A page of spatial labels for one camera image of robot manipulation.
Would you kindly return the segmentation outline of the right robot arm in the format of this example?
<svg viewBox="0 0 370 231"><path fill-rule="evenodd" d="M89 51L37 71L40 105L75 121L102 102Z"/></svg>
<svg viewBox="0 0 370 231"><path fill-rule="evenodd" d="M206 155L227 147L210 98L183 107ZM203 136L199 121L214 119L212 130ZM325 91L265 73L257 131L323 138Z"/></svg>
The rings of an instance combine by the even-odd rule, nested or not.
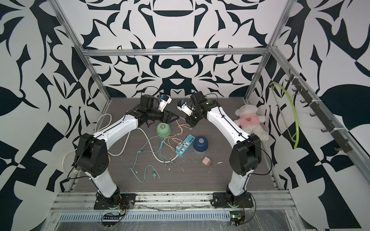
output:
<svg viewBox="0 0 370 231"><path fill-rule="evenodd" d="M223 110L217 99L206 98L201 91L190 96L191 104L179 101L178 110L186 114L186 122L195 127L202 119L207 119L224 135L232 152L229 158L233 170L228 191L240 196L247 191L247 183L254 170L261 163L260 140L239 128Z"/></svg>

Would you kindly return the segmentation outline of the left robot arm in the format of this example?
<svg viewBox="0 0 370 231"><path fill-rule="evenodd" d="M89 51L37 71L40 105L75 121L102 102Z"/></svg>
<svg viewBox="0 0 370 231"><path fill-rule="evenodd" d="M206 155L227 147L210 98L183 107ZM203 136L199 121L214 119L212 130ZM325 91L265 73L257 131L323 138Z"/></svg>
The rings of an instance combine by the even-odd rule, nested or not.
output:
<svg viewBox="0 0 370 231"><path fill-rule="evenodd" d="M93 181L98 193L114 203L119 201L119 188L113 182L108 171L109 148L129 132L143 124L159 121L170 124L179 116L165 110L172 98L168 95L158 97L142 95L140 102L117 122L94 134L80 137L73 166L80 168Z"/></svg>

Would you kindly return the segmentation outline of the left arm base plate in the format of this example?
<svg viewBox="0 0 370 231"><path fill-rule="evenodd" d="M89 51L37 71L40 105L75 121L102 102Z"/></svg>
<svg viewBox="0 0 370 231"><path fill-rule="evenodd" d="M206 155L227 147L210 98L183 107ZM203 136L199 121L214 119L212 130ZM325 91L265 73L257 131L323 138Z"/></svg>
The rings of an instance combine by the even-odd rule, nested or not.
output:
<svg viewBox="0 0 370 231"><path fill-rule="evenodd" d="M100 193L96 193L94 210L115 210L133 208L136 203L135 193L113 194L110 198L105 198Z"/></svg>

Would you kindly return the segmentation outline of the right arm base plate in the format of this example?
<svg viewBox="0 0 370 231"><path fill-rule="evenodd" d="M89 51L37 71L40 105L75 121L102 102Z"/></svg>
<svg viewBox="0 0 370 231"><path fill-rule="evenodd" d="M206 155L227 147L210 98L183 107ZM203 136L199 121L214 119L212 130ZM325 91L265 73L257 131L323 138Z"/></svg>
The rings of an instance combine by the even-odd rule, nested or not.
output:
<svg viewBox="0 0 370 231"><path fill-rule="evenodd" d="M213 193L211 205L215 208L252 208L254 202L250 193L234 196L229 192Z"/></svg>

